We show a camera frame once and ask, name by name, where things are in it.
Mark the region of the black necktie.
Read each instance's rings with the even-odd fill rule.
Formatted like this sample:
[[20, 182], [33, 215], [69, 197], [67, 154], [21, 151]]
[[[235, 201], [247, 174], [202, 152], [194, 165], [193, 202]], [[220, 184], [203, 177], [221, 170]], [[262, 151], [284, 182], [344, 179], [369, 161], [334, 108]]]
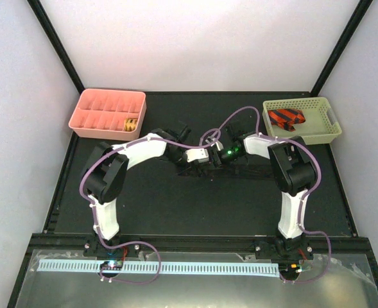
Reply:
[[[178, 176], [185, 176], [187, 166], [176, 167]], [[213, 165], [209, 174], [201, 178], [240, 178], [249, 180], [274, 180], [271, 166], [254, 164], [226, 164], [219, 167]]]

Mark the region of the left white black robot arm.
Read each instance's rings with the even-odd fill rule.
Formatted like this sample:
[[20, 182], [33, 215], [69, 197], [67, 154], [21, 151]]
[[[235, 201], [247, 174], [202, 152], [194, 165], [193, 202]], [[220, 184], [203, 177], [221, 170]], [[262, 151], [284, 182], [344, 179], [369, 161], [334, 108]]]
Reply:
[[152, 158], [166, 157], [179, 167], [210, 162], [206, 146], [183, 143], [185, 133], [156, 129], [146, 136], [113, 146], [102, 143], [89, 157], [79, 193], [90, 203], [93, 229], [101, 236], [98, 248], [107, 256], [121, 249], [117, 222], [116, 198], [120, 195], [129, 169]]

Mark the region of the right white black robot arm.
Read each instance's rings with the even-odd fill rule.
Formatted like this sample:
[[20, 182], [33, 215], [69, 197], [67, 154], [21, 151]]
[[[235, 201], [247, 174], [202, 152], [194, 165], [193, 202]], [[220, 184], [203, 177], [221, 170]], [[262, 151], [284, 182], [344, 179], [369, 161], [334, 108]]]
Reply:
[[283, 259], [291, 258], [304, 242], [306, 203], [310, 190], [320, 178], [318, 164], [308, 154], [304, 140], [298, 136], [279, 139], [262, 133], [246, 133], [234, 137], [227, 149], [213, 137], [207, 140], [213, 144], [208, 153], [216, 167], [245, 155], [256, 155], [270, 161], [275, 183], [282, 193], [275, 251]]

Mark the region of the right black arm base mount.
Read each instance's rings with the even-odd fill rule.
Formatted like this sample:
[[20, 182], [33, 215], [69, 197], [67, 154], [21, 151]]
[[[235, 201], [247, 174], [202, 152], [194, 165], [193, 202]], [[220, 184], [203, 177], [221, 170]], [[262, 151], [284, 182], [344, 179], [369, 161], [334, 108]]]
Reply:
[[254, 243], [256, 258], [272, 261], [312, 260], [313, 254], [307, 250], [308, 247], [309, 244], [303, 237], [296, 239], [267, 237]]

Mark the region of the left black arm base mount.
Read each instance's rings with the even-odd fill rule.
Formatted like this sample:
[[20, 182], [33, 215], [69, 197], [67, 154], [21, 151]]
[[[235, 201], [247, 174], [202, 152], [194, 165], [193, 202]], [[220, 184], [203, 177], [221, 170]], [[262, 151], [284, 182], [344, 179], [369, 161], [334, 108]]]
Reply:
[[120, 244], [128, 243], [125, 248], [114, 249], [103, 246], [97, 235], [90, 235], [86, 239], [83, 256], [95, 257], [99, 260], [119, 260], [124, 256], [135, 257], [142, 246], [142, 244], [135, 243], [135, 241], [139, 240], [140, 238], [134, 235], [116, 235], [111, 240], [103, 240], [107, 246], [119, 246]]

